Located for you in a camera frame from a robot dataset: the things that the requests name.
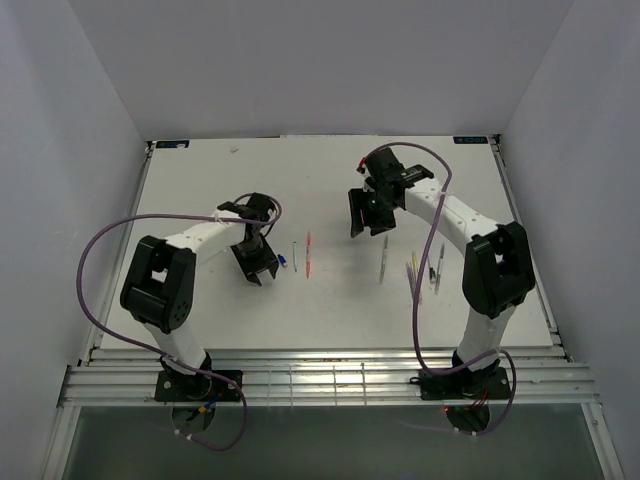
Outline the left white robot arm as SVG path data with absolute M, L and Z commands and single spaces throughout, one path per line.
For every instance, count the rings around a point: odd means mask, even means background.
M 220 204 L 188 229 L 164 238 L 139 240 L 124 279 L 120 305 L 151 333 L 170 381 L 188 398 L 201 399 L 212 387 L 210 356 L 188 323 L 198 268 L 230 250 L 244 278 L 259 286 L 276 277 L 279 260 L 266 235 L 282 213 L 262 193 Z

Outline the red pen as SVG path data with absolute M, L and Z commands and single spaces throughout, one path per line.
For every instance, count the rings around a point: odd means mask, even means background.
M 312 232 L 307 231 L 305 243 L 305 277 L 310 279 L 312 272 Z

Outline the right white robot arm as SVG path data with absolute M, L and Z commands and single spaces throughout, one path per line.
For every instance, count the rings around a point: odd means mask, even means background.
M 349 191 L 351 236 L 387 233 L 401 209 L 425 221 L 426 242 L 441 233 L 463 256 L 462 292 L 469 306 L 462 340 L 449 368 L 423 365 L 415 381 L 425 399 L 505 399 L 515 391 L 514 375 L 500 365 L 509 320 L 530 291 L 535 275 L 526 230 L 516 221 L 501 224 L 449 192 L 422 165 L 404 166 L 393 143 L 367 154 L 357 171 L 364 183 Z

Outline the grey silver pen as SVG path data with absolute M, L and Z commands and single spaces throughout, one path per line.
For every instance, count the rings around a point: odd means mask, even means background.
M 388 258 L 388 250 L 389 250 L 389 236 L 385 234 L 383 239 L 382 253 L 381 253 L 381 262 L 380 262 L 380 270 L 379 270 L 379 285 L 383 285 L 386 273 L 386 264 Z

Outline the blue capped white pen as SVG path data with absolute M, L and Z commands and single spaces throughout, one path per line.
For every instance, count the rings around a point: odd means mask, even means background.
M 297 241 L 293 241 L 292 242 L 292 254 L 291 254 L 291 261 L 292 261 L 292 265 L 294 268 L 294 272 L 298 272 L 298 266 L 299 266 L 299 262 L 298 262 L 298 242 Z

